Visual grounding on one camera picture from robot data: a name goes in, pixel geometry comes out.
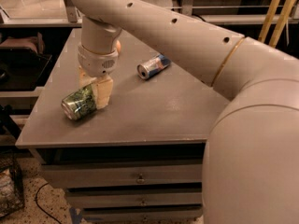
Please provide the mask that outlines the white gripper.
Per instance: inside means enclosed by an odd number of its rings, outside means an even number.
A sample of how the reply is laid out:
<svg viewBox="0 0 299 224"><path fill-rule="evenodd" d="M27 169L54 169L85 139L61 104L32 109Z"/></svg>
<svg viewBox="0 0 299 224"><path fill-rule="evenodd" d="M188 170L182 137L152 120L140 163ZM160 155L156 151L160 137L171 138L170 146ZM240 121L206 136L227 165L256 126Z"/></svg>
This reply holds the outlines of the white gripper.
<svg viewBox="0 0 299 224"><path fill-rule="evenodd" d="M115 70L118 56L119 53L116 49L109 54L96 54L78 44L79 86L85 87L93 81L92 77L99 77L94 81L95 101L98 109L108 105L113 90L113 79L106 74Z"/></svg>

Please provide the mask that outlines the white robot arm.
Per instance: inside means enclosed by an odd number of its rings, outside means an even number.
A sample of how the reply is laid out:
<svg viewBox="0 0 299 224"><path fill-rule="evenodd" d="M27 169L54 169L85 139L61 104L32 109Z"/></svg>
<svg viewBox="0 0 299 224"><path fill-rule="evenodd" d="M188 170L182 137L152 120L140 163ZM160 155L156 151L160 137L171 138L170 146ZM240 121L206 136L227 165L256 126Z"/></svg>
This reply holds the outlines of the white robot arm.
<svg viewBox="0 0 299 224"><path fill-rule="evenodd" d="M203 161L205 224L299 224L299 60L140 0L72 0L229 99Z"/></svg>

